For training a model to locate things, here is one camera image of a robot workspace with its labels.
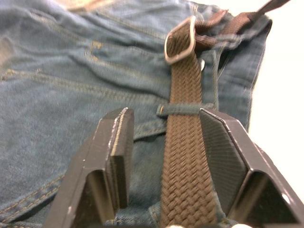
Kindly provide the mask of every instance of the silver buckle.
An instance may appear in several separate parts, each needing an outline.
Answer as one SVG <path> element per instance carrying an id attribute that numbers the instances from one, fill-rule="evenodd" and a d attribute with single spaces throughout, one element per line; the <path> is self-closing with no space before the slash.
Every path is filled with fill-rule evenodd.
<path id="1" fill-rule="evenodd" d="M 169 36 L 173 32 L 179 30 L 182 26 L 184 26 L 184 24 L 188 23 L 189 21 L 190 21 L 190 45 L 189 45 L 189 47 L 186 50 L 180 52 L 179 54 L 169 57 L 168 53 L 167 53 L 167 41 L 168 41 Z M 177 27 L 175 27 L 173 30 L 171 30 L 171 32 L 169 32 L 169 34 L 167 35 L 166 41 L 165 41 L 164 52 L 165 52 L 165 60 L 169 65 L 172 65 L 172 64 L 186 58 L 188 55 L 190 55 L 191 51 L 195 48 L 194 23 L 195 23 L 195 16 L 188 17 L 181 24 L 179 24 Z"/>

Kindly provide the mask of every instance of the clamp jaw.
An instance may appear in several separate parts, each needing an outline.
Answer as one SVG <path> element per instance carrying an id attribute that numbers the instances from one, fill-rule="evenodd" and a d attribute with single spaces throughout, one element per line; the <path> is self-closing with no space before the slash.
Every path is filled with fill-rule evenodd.
<path id="1" fill-rule="evenodd" d="M 303 228 L 304 204 L 241 123 L 199 111 L 206 154 L 221 207 L 253 228 Z M 43 228 L 97 228 L 126 208 L 133 111 L 108 113 L 72 159 Z"/>

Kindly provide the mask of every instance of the jeans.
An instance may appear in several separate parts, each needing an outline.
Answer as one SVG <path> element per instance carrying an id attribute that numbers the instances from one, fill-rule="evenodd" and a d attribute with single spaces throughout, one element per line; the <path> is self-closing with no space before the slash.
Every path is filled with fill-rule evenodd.
<path id="1" fill-rule="evenodd" d="M 135 115 L 130 203 L 108 224 L 157 226 L 166 132 L 158 110 L 179 110 L 168 106 L 164 41 L 188 16 L 207 21 L 218 10 L 183 0 L 115 0 L 70 12 L 51 0 L 1 0 L 0 227 L 41 227 L 71 157 L 100 118 L 122 107 Z M 271 20 L 218 35 L 232 18 L 205 33 L 218 43 L 198 54 L 202 98 L 247 129 Z"/>

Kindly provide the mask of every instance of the white background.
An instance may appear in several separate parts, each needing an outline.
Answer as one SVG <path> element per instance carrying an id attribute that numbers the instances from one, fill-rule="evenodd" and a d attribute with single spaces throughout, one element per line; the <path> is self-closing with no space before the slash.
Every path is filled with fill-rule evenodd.
<path id="1" fill-rule="evenodd" d="M 197 0 L 234 16 L 268 0 Z M 267 15 L 273 26 L 253 94 L 249 135 L 272 159 L 304 202 L 304 1 L 291 0 Z"/>

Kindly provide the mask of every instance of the brown woven belt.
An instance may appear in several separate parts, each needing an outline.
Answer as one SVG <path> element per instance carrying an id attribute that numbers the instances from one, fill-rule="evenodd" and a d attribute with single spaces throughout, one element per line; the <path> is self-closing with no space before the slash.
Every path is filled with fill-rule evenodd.
<path id="1" fill-rule="evenodd" d="M 271 0 L 257 12 L 241 13 L 220 34 L 237 34 L 287 1 Z M 195 48 L 209 49 L 216 44 L 214 38 L 199 33 L 218 24 L 226 12 L 220 10 L 204 23 L 191 16 L 168 34 L 164 51 L 171 65 L 171 104 L 202 103 L 201 66 Z M 161 183 L 161 228 L 216 223 L 216 203 L 198 115 L 168 116 Z"/>

